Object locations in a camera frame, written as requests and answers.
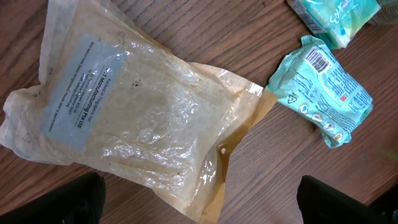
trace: recycling symbol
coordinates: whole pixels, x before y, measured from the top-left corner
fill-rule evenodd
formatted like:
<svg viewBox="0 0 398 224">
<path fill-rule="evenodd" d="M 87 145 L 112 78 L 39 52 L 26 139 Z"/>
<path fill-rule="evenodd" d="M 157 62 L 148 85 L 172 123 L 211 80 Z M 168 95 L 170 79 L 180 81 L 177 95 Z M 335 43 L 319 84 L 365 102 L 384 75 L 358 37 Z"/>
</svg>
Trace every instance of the recycling symbol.
<svg viewBox="0 0 398 224">
<path fill-rule="evenodd" d="M 294 103 L 297 101 L 297 97 L 294 95 L 289 95 L 289 99 L 287 100 L 288 103 Z"/>
</svg>

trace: circular icon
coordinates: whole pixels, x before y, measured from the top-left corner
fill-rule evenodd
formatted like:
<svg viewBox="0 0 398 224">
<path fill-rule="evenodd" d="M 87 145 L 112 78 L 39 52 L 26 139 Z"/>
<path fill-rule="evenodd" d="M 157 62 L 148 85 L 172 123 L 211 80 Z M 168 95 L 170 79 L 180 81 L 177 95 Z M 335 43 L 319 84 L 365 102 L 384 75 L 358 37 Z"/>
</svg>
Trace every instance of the circular icon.
<svg viewBox="0 0 398 224">
<path fill-rule="evenodd" d="M 333 122 L 329 121 L 329 122 L 327 122 L 327 124 L 325 124 L 323 126 L 323 130 L 325 130 L 325 131 L 333 131 L 333 130 L 335 130 L 335 124 L 333 124 Z"/>
<path fill-rule="evenodd" d="M 317 113 L 317 112 L 315 112 L 315 113 L 312 115 L 312 119 L 313 119 L 314 121 L 318 121 L 318 122 L 322 122 L 322 121 L 323 121 L 322 115 L 321 115 L 320 113 Z"/>
<path fill-rule="evenodd" d="M 343 132 L 338 132 L 337 134 L 334 134 L 332 138 L 336 141 L 341 141 L 343 139 L 344 133 Z"/>
<path fill-rule="evenodd" d="M 308 103 L 303 103 L 302 105 L 300 105 L 300 107 L 298 108 L 298 111 L 302 114 L 307 114 L 309 111 L 309 105 Z"/>
</svg>

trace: wooden table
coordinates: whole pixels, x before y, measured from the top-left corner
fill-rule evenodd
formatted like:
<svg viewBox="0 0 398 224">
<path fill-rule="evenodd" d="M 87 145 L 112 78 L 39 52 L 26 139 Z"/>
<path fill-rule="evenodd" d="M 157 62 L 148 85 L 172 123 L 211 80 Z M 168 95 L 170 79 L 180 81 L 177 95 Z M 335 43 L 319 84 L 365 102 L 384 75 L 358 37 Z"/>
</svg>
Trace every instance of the wooden table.
<svg viewBox="0 0 398 224">
<path fill-rule="evenodd" d="M 178 57 L 262 86 L 308 34 L 284 0 L 114 2 Z M 46 0 L 0 1 L 1 105 L 11 91 L 38 84 L 46 13 Z M 302 223 L 295 196 L 305 174 L 363 203 L 398 183 L 398 26 L 366 25 L 347 49 L 334 53 L 373 96 L 374 111 L 349 144 L 331 150 L 311 122 L 275 105 L 231 158 L 220 223 Z M 2 147 L 0 214 L 89 170 L 28 162 Z M 151 190 L 100 174 L 108 188 L 102 223 L 192 223 Z"/>
</svg>

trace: wet wipes pack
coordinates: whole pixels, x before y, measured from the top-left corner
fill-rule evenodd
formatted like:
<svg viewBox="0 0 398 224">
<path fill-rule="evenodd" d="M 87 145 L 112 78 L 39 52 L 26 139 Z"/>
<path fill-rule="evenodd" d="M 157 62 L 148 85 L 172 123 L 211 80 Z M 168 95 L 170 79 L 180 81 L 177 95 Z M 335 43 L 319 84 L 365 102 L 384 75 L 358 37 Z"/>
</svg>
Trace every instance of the wet wipes pack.
<svg viewBox="0 0 398 224">
<path fill-rule="evenodd" d="M 347 47 L 379 10 L 376 0 L 287 0 L 315 36 L 331 49 Z"/>
<path fill-rule="evenodd" d="M 279 103 L 319 126 L 330 148 L 341 146 L 371 112 L 373 99 L 324 41 L 308 35 L 302 45 L 283 59 L 267 89 Z"/>
</svg>

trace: green tissue packet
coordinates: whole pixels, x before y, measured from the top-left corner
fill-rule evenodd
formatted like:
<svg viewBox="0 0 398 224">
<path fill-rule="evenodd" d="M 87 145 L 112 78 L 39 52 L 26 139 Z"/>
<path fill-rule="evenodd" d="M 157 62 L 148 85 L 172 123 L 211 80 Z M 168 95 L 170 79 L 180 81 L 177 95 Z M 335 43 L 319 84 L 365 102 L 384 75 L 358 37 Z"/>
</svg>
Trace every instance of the green tissue packet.
<svg viewBox="0 0 398 224">
<path fill-rule="evenodd" d="M 314 35 L 329 48 L 347 47 L 379 10 L 376 0 L 287 0 Z"/>
<path fill-rule="evenodd" d="M 330 148 L 341 146 L 371 112 L 373 99 L 324 41 L 308 35 L 302 45 L 283 59 L 267 89 L 279 103 L 320 127 Z"/>
</svg>

